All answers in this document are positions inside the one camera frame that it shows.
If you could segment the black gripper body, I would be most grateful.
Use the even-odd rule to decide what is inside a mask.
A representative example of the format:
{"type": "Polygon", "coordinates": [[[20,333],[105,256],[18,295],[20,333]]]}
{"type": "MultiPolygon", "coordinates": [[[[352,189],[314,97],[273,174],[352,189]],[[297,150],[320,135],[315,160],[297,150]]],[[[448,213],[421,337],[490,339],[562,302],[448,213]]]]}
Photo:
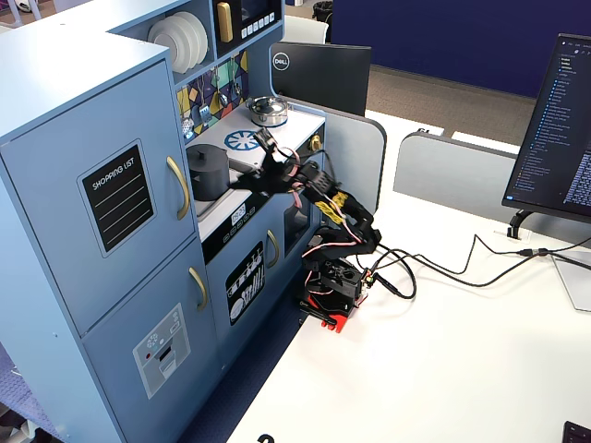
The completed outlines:
{"type": "Polygon", "coordinates": [[[288,192],[296,182],[300,164],[296,161],[276,162],[270,160],[264,164],[264,179],[267,192],[288,192]]]}

